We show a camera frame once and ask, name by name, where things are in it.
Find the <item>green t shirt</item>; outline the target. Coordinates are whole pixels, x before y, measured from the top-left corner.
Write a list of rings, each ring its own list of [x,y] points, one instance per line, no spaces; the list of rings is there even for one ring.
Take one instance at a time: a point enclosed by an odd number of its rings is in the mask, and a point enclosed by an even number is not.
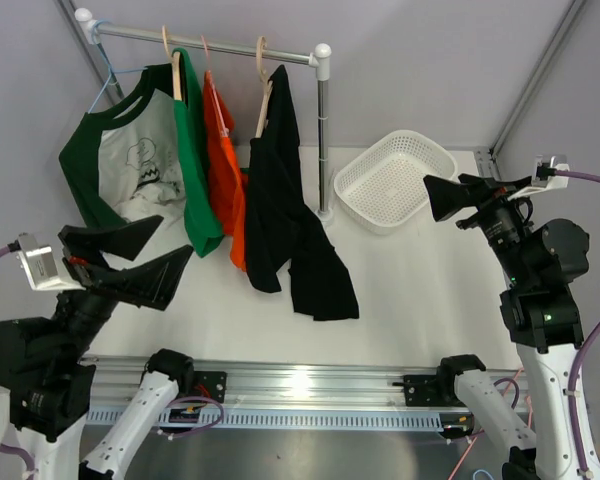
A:
[[[204,258],[222,242],[224,232],[214,213],[208,186],[210,166],[202,89],[188,52],[179,54],[180,99],[174,99],[178,158],[186,194],[184,225],[195,253]]]

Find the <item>orange t shirt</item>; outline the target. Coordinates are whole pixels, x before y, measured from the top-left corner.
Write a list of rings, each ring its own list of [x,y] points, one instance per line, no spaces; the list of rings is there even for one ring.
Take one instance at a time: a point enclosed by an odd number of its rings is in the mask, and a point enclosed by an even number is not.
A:
[[[234,266],[246,271],[245,216],[248,175],[238,163],[230,138],[234,120],[220,93],[215,88],[210,70],[204,74],[204,122],[210,161],[208,182],[211,206],[225,235],[232,238],[230,259]]]

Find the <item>black t shirt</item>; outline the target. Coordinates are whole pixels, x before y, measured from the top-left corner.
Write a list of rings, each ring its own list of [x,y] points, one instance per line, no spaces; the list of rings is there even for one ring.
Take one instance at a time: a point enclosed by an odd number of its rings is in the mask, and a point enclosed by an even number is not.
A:
[[[271,74],[267,124],[250,141],[245,214],[246,272],[264,293],[282,291],[288,265],[296,313],[315,321],[357,319],[359,304],[349,271],[303,196],[300,137],[286,68]]]

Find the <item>beige hanger of black shirt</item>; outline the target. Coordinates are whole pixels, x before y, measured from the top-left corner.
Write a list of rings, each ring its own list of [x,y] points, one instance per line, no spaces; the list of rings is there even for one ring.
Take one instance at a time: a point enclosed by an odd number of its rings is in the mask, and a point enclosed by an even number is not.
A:
[[[267,41],[264,36],[259,36],[256,42],[256,68],[259,76],[259,80],[262,87],[262,101],[258,116],[258,121],[256,125],[256,132],[254,137],[260,138],[264,131],[266,121],[267,121],[267,109],[269,104],[269,99],[273,90],[273,84],[270,80],[270,76],[267,73],[267,70],[263,64],[264,51],[267,48]]]

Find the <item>beige hanger of green shirt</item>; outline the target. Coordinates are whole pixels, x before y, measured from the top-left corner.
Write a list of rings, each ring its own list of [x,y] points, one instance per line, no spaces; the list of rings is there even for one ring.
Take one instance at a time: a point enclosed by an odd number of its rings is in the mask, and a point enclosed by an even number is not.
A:
[[[165,25],[161,28],[162,42],[166,55],[169,57],[171,65],[172,75],[172,90],[173,98],[175,101],[182,100],[182,86],[181,86],[181,74],[180,74],[180,52],[174,51],[170,48],[170,36]]]

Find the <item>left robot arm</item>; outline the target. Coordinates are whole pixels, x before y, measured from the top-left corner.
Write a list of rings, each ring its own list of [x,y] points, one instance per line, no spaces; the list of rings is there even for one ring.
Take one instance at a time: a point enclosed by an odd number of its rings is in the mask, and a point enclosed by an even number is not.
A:
[[[195,389],[190,357],[168,349],[152,355],[126,410],[87,456],[79,453],[96,369],[82,359],[121,303],[164,310],[173,300],[193,249],[183,245],[144,264],[117,270],[109,256],[134,260],[161,225],[154,215],[118,227],[66,226],[55,257],[28,234],[7,246],[35,290],[57,292],[52,317],[0,321],[0,452],[8,427],[12,453],[28,479],[121,479],[159,415]]]

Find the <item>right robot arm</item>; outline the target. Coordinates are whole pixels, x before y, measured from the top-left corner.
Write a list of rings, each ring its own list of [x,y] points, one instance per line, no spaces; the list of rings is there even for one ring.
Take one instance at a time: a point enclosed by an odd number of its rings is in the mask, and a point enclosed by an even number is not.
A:
[[[502,457],[505,479],[600,479],[600,460],[588,420],[582,363],[593,339],[584,335],[570,285],[589,270],[589,235],[557,218],[537,227],[526,177],[511,182],[462,174],[456,181],[424,178],[432,216],[478,228],[509,284],[500,312],[521,360],[533,408],[527,425],[486,378],[474,355],[442,359],[435,392],[464,404]]]

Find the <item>white green raglan shirt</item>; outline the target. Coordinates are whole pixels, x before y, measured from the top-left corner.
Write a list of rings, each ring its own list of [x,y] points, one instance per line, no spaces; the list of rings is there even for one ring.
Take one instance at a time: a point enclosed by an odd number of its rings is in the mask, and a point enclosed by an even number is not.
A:
[[[86,113],[59,162],[89,227],[117,227],[153,215],[163,218],[163,228],[180,221],[186,195],[171,67],[147,67],[124,100]]]

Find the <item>white perforated basket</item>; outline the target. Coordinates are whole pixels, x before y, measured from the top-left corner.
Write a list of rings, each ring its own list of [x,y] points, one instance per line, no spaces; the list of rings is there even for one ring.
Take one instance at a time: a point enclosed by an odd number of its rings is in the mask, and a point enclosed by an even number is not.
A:
[[[445,148],[418,132],[397,130],[343,167],[334,192],[362,227],[390,235],[428,205],[425,176],[452,180],[457,173],[457,161]]]

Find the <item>metal clothes rack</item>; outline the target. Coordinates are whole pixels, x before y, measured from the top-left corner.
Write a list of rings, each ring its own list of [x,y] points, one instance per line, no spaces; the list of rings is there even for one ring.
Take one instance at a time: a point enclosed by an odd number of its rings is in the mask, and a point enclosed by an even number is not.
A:
[[[162,34],[158,31],[115,25],[105,20],[96,20],[90,10],[77,8],[74,18],[83,31],[90,45],[100,43],[100,35],[115,36],[134,40],[162,42]],[[317,122],[318,122],[318,180],[319,204],[316,215],[324,225],[329,225],[334,218],[330,204],[330,169],[329,169],[329,80],[331,78],[332,49],[326,43],[319,43],[308,54],[270,50],[240,44],[205,42],[202,39],[182,35],[166,35],[166,44],[189,47],[205,51],[213,51],[230,55],[248,56],[270,59],[284,63],[293,63],[311,67],[315,70],[317,80]]]

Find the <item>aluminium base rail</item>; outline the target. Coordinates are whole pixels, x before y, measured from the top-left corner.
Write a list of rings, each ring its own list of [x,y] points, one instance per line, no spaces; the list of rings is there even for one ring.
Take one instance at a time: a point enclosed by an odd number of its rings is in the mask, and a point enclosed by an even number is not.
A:
[[[197,360],[195,381],[224,408],[187,414],[170,407],[168,428],[203,426],[218,416],[229,429],[432,432],[474,436],[482,426],[469,409],[444,401],[432,368],[338,366]]]

